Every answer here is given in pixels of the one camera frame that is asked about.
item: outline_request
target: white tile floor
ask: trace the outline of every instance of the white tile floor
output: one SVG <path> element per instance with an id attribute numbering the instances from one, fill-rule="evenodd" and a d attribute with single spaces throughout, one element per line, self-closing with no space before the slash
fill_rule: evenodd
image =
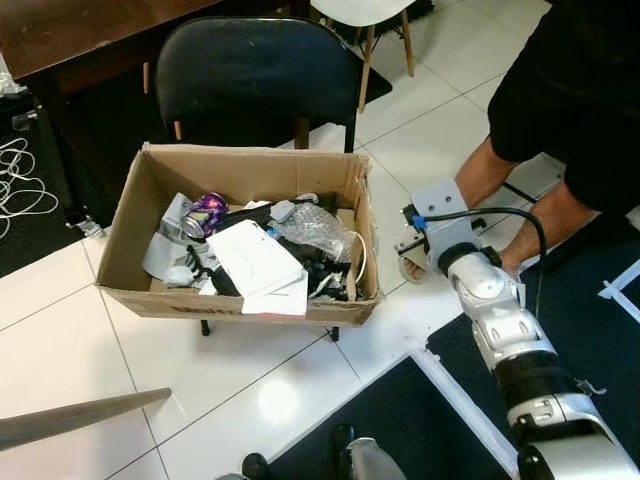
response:
<path id="1" fill-rule="evenodd" d="M 0 453 L 0 478 L 213 479 L 244 455 L 273 459 L 403 355 L 460 313 L 442 277 L 405 284 L 393 244 L 409 193 L 453 175 L 488 132 L 487 104 L 548 6 L 542 0 L 447 0 L 412 24 L 416 75 L 397 35 L 381 39 L 373 67 L 394 90 L 358 119 L 359 152 L 378 225 L 387 299 L 336 345 L 323 329 L 219 324 L 211 337 L 184 320 L 142 319 L 93 286 L 104 240 L 85 240 L 0 279 L 0 418 L 168 386 L 173 396 L 92 427 Z M 326 126 L 312 147 L 340 150 Z M 541 156 L 511 181 L 532 195 L 561 166 Z M 494 205 L 527 206 L 510 192 Z M 508 218 L 484 238 L 503 247 Z"/>

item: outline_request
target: open cardboard box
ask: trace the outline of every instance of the open cardboard box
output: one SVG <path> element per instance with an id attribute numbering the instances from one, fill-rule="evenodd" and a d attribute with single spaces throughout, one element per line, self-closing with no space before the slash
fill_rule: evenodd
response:
<path id="1" fill-rule="evenodd" d="M 379 301 L 367 169 L 367 157 L 357 154 L 145 144 L 131 165 L 96 284 L 143 317 L 362 325 Z M 308 192 L 336 192 L 338 208 L 353 211 L 354 228 L 367 247 L 366 270 L 359 284 L 365 299 L 311 300 L 304 317 L 243 315 L 242 297 L 200 296 L 191 289 L 156 290 L 156 282 L 142 268 L 142 259 L 177 192 L 191 199 L 217 192 L 237 205 L 250 200 L 278 201 Z M 356 240 L 354 262 L 361 257 L 359 245 Z"/>

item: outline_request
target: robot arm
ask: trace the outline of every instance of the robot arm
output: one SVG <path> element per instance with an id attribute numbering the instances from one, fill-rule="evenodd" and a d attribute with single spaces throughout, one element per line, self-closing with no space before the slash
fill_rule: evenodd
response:
<path id="1" fill-rule="evenodd" d="M 466 210 L 455 182 L 422 190 L 412 202 L 403 213 L 426 240 L 413 248 L 429 246 L 430 267 L 449 278 L 473 322 L 475 341 L 520 447 L 521 478 L 640 479 L 590 396 L 562 367 L 537 319 L 521 306 L 515 281 L 480 251 L 469 217 L 425 221 Z"/>

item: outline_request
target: black chair backrest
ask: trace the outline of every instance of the black chair backrest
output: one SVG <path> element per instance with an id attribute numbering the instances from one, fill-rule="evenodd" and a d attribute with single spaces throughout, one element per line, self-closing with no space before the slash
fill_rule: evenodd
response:
<path id="1" fill-rule="evenodd" d="M 346 125 L 345 151 L 353 151 L 358 102 L 353 57 L 331 31 L 311 21 L 187 22 L 162 47 L 156 90 L 165 123 L 221 111 L 308 118 Z"/>

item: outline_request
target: black cable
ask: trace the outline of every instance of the black cable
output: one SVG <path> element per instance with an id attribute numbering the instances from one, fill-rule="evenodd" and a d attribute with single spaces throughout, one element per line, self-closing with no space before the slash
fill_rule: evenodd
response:
<path id="1" fill-rule="evenodd" d="M 423 217 L 427 222 L 440 222 L 443 220 L 453 220 L 455 218 L 461 217 L 472 217 L 474 215 L 483 215 L 483 214 L 492 214 L 492 213 L 506 213 L 507 215 L 518 215 L 523 217 L 525 220 L 530 221 L 534 228 L 536 229 L 536 233 L 538 234 L 538 240 L 540 241 L 540 273 L 538 275 L 538 286 L 536 291 L 536 318 L 538 318 L 538 313 L 540 310 L 540 292 L 542 291 L 542 276 L 544 275 L 544 261 L 547 258 L 547 238 L 544 235 L 544 229 L 542 228 L 542 224 L 540 220 L 538 220 L 535 215 L 526 212 L 524 210 L 520 210 L 518 208 L 509 208 L 509 207 L 487 207 L 487 208 L 472 208 L 471 210 L 465 210 L 464 212 L 456 212 L 449 213 L 447 215 L 432 215 L 429 217 Z"/>

